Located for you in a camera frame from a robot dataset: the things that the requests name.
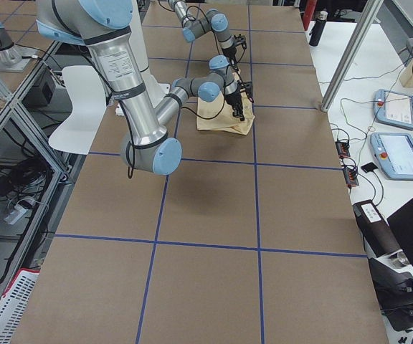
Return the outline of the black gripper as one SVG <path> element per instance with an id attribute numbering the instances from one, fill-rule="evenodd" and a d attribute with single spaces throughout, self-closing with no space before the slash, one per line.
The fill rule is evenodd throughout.
<path id="1" fill-rule="evenodd" d="M 236 59 L 237 48 L 235 46 L 231 46 L 228 48 L 224 48 L 224 56 L 229 59 L 231 67 L 234 70 L 238 70 L 238 64 Z"/>
<path id="2" fill-rule="evenodd" d="M 245 120 L 243 104 L 242 104 L 242 95 L 240 91 L 229 93 L 225 95 L 225 101 L 232 108 L 232 115 L 234 118 L 239 118 L 240 121 Z"/>

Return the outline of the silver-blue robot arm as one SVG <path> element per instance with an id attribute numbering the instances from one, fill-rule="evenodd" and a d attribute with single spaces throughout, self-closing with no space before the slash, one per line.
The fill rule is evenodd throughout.
<path id="1" fill-rule="evenodd" d="M 177 15 L 182 25 L 182 32 L 187 42 L 193 42 L 208 32 L 213 32 L 221 47 L 222 54 L 229 60 L 232 68 L 239 70 L 237 59 L 237 46 L 242 46 L 243 51 L 247 48 L 246 38 L 241 35 L 232 35 L 229 29 L 227 16 L 217 9 L 209 9 L 203 16 L 196 19 L 190 13 L 185 1 L 168 1 L 171 10 Z"/>
<path id="2" fill-rule="evenodd" d="M 41 35 L 63 43 L 88 48 L 99 75 L 110 94 L 121 106 L 129 133 L 123 140 L 121 156 L 128 170 L 158 175 L 173 173 L 181 161 L 181 143 L 168 135 L 165 124 L 190 97 L 205 102 L 223 95 L 232 116 L 244 120 L 242 92 L 250 83 L 238 81 L 237 47 L 245 47 L 241 34 L 233 35 L 225 14 L 210 9 L 196 18 L 185 1 L 170 1 L 170 9 L 182 25 L 184 39 L 193 42 L 213 32 L 221 54 L 209 61 L 205 77 L 175 80 L 168 93 L 154 102 L 138 66 L 136 54 L 145 52 L 144 44 L 133 44 L 131 36 L 143 38 L 135 1 L 38 1 L 37 26 Z"/>

